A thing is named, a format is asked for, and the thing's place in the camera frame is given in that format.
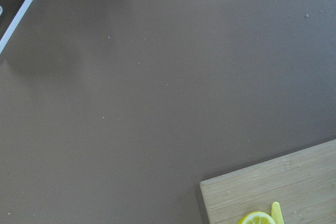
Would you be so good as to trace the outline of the lemon slice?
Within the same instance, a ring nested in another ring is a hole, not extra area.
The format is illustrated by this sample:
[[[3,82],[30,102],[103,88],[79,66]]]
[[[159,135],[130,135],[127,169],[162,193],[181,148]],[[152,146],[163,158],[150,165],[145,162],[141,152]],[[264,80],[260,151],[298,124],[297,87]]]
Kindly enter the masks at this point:
[[[275,221],[267,213],[256,211],[241,218],[238,224],[275,224]]]

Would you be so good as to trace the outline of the yellow plastic knife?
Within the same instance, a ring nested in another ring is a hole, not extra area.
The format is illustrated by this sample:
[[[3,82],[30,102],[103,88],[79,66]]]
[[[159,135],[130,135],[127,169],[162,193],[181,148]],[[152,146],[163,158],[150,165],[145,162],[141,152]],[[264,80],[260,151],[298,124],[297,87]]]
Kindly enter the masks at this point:
[[[275,224],[284,224],[284,219],[279,202],[273,202],[271,204],[271,217]]]

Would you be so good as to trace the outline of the wooden cutting board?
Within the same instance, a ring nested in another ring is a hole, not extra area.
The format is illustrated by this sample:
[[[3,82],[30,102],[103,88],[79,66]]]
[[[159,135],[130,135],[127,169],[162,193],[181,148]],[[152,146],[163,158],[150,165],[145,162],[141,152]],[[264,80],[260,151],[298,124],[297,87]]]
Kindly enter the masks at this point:
[[[285,223],[335,223],[335,141],[200,182],[210,223],[280,203]]]

